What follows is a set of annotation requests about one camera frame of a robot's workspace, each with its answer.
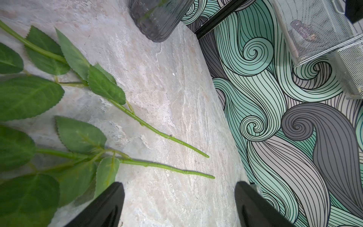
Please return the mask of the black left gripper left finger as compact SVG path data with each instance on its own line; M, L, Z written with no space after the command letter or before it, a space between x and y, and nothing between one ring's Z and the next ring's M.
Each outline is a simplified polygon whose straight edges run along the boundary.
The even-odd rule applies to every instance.
M122 214L124 199L123 184L114 182L66 227L117 227Z

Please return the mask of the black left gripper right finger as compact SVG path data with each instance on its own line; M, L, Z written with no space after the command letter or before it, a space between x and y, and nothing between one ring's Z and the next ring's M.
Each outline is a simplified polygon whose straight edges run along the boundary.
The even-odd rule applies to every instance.
M234 197L242 227L293 226L247 182L236 183Z

